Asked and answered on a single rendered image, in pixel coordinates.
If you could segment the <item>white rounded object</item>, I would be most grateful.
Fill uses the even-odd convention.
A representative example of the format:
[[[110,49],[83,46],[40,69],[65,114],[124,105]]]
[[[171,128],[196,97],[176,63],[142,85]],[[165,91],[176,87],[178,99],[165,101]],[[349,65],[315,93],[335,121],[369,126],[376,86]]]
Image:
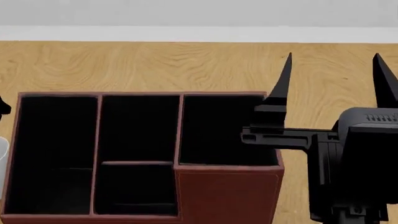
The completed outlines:
[[[2,199],[2,190],[6,178],[8,152],[9,152],[8,140],[3,137],[0,137],[0,199]]]

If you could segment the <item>reddish-brown leather compartment caddy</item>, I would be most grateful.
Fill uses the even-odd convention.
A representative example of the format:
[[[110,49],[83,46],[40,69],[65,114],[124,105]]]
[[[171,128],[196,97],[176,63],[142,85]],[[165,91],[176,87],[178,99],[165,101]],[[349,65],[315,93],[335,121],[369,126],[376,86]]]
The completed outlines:
[[[246,145],[265,93],[20,93],[4,224],[271,224],[280,151]]]

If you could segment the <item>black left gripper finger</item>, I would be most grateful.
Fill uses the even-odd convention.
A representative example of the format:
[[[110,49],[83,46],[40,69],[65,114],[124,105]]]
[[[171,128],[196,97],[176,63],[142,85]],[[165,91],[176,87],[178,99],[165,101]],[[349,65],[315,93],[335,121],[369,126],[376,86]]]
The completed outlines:
[[[0,121],[4,115],[9,115],[11,110],[11,106],[9,106],[0,96]]]

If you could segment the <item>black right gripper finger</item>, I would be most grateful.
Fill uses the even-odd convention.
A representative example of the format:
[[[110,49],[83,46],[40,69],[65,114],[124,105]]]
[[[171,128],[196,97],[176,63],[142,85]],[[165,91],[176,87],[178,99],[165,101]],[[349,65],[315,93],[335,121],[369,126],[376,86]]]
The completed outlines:
[[[255,126],[284,128],[291,70],[292,53],[289,53],[275,87],[262,103],[254,108]]]
[[[380,54],[373,57],[373,82],[378,108],[398,108],[398,78]]]

